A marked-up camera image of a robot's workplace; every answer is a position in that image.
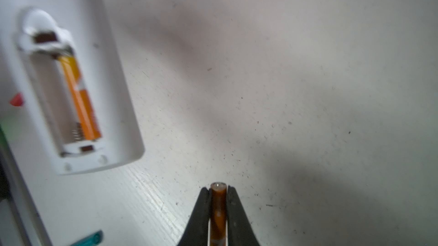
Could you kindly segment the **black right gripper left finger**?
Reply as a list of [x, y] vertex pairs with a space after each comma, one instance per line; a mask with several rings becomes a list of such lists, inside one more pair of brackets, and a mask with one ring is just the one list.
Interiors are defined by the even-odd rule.
[[178, 246], [207, 246], [209, 240], [209, 219], [211, 215], [211, 191], [200, 190], [193, 211]]

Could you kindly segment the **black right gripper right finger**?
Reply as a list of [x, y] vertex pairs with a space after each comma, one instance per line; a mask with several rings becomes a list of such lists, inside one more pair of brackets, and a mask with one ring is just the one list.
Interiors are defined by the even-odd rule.
[[228, 186], [227, 220], [229, 246], [260, 246], [247, 218], [237, 190]]

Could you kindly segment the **orange battery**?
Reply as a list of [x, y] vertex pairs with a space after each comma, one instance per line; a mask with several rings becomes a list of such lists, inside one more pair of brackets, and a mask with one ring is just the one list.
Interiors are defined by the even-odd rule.
[[102, 135], [76, 58], [72, 55], [61, 54], [57, 57], [57, 60], [66, 78], [85, 140], [94, 141], [99, 139]]
[[227, 234], [227, 185], [223, 182], [211, 184], [210, 245], [225, 246]]

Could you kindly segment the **white remote control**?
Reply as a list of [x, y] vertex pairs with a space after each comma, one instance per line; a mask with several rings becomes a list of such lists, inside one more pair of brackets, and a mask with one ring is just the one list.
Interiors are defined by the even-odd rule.
[[58, 174], [143, 156], [103, 0], [1, 0], [1, 47]]

